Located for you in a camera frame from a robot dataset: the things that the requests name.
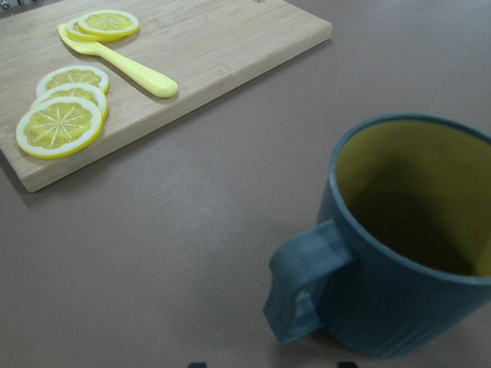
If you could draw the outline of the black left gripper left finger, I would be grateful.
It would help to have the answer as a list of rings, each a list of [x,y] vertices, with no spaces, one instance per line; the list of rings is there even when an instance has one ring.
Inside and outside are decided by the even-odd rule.
[[[192,362],[188,365],[188,368],[207,368],[206,362]]]

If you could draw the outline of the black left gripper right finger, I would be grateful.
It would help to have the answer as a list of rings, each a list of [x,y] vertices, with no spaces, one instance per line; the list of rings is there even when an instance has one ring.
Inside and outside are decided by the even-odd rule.
[[[357,368],[357,364],[353,361],[340,361],[337,363],[337,368]]]

